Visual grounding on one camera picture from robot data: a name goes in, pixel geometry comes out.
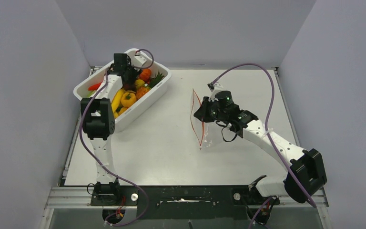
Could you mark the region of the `clear zip bag red zipper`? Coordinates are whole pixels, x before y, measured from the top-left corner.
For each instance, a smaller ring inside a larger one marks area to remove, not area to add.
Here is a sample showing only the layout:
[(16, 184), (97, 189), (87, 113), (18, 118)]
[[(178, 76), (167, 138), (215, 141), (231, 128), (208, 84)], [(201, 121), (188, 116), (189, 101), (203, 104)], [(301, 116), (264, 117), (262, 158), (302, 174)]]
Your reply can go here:
[(205, 123), (194, 117), (194, 113), (200, 108), (201, 103), (202, 100), (196, 91), (192, 89), (189, 105), (190, 125), (195, 136), (195, 143), (200, 150), (217, 146), (223, 142), (221, 127), (214, 122)]

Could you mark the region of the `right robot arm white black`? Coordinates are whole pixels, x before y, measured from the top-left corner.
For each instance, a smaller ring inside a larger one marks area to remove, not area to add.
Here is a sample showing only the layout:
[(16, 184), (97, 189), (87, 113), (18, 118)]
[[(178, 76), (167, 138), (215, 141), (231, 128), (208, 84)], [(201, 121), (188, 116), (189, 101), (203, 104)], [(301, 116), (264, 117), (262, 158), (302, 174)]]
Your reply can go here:
[(193, 117), (202, 123), (228, 127), (235, 138), (255, 144), (287, 170), (286, 176), (262, 175), (249, 185), (249, 198), (256, 204), (269, 196), (289, 196), (298, 203), (305, 203), (327, 183), (319, 151), (307, 151), (266, 128), (256, 115), (234, 103), (230, 91), (217, 92), (214, 99), (205, 96)]

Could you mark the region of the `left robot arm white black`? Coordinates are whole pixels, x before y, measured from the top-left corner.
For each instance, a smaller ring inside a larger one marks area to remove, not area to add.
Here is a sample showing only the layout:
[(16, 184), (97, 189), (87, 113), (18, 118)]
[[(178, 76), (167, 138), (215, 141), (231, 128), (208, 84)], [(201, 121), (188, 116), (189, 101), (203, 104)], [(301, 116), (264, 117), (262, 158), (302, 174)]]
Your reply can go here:
[(111, 136), (115, 131), (112, 99), (124, 83), (132, 80), (138, 72), (133, 68), (129, 55), (116, 53), (113, 63), (104, 70), (103, 82), (90, 98), (81, 99), (81, 126), (93, 150), (88, 153), (96, 162), (96, 183), (93, 186), (93, 204), (111, 206), (124, 205), (120, 182), (116, 176), (111, 147)]

